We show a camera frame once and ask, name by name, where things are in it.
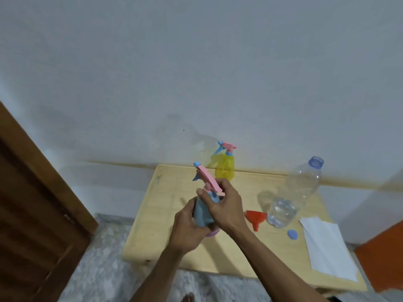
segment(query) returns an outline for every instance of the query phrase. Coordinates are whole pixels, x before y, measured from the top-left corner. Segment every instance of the floor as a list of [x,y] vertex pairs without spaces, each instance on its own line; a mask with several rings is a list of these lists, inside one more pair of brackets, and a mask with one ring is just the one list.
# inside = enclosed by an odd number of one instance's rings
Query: floor
[[[128,302],[144,279],[143,274],[121,260],[133,219],[109,215],[98,215],[96,219],[99,223],[96,235],[59,302]],[[401,291],[379,295],[370,285],[368,288],[369,292],[350,292],[338,298],[342,302],[403,301]],[[189,292],[195,294],[198,302],[270,301],[258,280],[179,270],[168,302],[180,302]]]

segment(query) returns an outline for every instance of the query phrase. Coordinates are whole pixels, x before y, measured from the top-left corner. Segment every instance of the red funnel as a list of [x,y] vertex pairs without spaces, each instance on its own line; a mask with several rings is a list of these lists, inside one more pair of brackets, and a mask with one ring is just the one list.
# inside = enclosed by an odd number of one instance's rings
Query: red funnel
[[259,224],[266,220],[267,213],[257,211],[246,211],[245,218],[253,225],[253,230],[259,230]]

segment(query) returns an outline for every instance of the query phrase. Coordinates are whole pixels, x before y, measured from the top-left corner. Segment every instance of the blue spray bottle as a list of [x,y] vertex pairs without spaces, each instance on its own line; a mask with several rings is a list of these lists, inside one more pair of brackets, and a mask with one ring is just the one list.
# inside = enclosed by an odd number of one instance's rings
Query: blue spray bottle
[[[199,162],[194,162],[193,165],[196,167],[196,176],[194,177],[193,181],[196,181],[198,179],[203,180],[203,182],[205,183],[204,190],[210,195],[211,199],[215,203],[219,203],[220,198],[217,193],[222,192],[222,189],[219,187],[216,180],[213,178],[213,176],[210,175],[207,169]],[[214,223],[214,220],[211,217],[210,212],[208,211],[204,202],[199,197],[196,200],[193,218],[196,222],[196,225],[198,225],[199,227],[205,227],[211,223]],[[216,235],[219,232],[219,230],[220,229],[213,231],[212,233],[207,235],[207,237]]]

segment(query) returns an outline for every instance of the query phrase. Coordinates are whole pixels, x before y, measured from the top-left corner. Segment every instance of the forearm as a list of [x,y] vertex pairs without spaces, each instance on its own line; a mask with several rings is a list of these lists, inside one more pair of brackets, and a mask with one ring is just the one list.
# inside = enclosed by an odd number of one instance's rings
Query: forearm
[[245,254],[274,302],[327,301],[289,269],[249,229],[235,231],[231,237]]
[[182,255],[165,248],[154,269],[130,302],[165,302]]

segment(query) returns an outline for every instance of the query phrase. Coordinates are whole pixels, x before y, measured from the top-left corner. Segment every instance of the blue trigger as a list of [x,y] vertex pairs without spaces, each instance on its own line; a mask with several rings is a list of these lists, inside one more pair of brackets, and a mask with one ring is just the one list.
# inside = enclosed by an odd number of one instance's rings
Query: blue trigger
[[225,148],[220,145],[219,148],[216,150],[216,152],[214,153],[215,155],[218,154],[220,151],[224,150]]
[[196,181],[196,180],[199,180],[199,179],[201,179],[201,177],[200,177],[200,175],[199,175],[199,172],[197,172],[197,173],[196,173],[196,176],[193,178],[192,181]]

